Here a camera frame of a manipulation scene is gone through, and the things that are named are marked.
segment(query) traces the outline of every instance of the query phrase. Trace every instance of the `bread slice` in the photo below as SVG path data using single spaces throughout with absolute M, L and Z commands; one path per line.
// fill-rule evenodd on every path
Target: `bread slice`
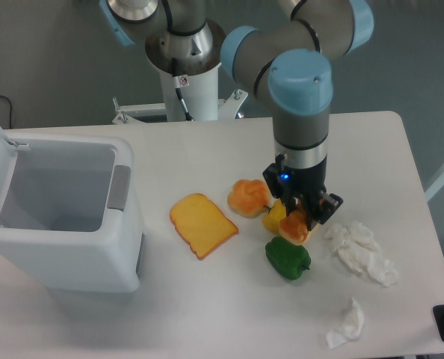
M 237 226 L 201 193 L 190 194 L 174 204 L 170 220 L 199 260 L 238 233 Z
M 292 244 L 303 245 L 320 227 L 320 224 L 317 224 L 311 231 L 309 231 L 306 221 L 307 218 L 305 212 L 299 209 L 291 211 L 290 215 L 280 220 L 279 233 Z

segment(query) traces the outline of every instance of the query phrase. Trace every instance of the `tissue paper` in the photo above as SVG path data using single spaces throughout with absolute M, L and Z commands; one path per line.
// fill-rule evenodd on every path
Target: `tissue paper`
M 326 232 L 330 250 L 354 273 L 366 273 L 375 282 L 391 286 L 398 282 L 393 261 L 385 258 L 373 232 L 354 221 L 348 228 L 334 224 Z
M 349 340 L 358 339 L 364 323 L 365 316 L 362 308 L 358 301 L 352 298 L 348 304 L 343 323 L 338 328 L 331 329 L 325 334 L 328 347 L 334 349 Z

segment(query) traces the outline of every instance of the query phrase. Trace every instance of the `green bell pepper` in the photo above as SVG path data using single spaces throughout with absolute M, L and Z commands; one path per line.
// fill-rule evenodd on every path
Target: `green bell pepper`
M 265 246 L 268 261 L 283 277 L 289 280 L 300 278 L 302 272 L 309 269 L 309 252 L 302 245 L 293 245 L 285 238 L 274 237 Z

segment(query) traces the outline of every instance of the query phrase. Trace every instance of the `blue joint cap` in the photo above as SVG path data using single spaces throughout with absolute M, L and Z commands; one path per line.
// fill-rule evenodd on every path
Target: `blue joint cap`
M 108 4 L 105 0 L 99 0 L 99 7 L 102 10 L 102 13 L 105 16 L 105 19 L 108 21 L 108 24 L 111 26 L 114 31 L 114 35 L 116 36 L 117 42 L 122 46 L 134 45 L 134 41 L 132 41 L 129 36 L 124 32 L 123 28 L 120 27 L 119 23 L 116 21 L 112 12 L 109 10 Z
M 234 60 L 237 50 L 244 38 L 253 31 L 257 31 L 253 26 L 241 26 L 227 35 L 221 47 L 222 67 L 235 81 Z
M 268 90 L 275 103 L 290 114 L 318 114 L 333 97 L 330 62 L 306 49 L 284 52 L 272 62 Z
M 354 39 L 349 52 L 366 43 L 373 33 L 374 20 L 370 6 L 365 0 L 349 0 L 354 12 Z

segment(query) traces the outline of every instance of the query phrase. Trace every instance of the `gray handle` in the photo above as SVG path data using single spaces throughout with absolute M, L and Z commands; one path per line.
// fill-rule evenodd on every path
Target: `gray handle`
M 126 208 L 129 184 L 131 182 L 131 168 L 114 166 L 111 188 L 109 189 L 108 208 L 124 211 Z

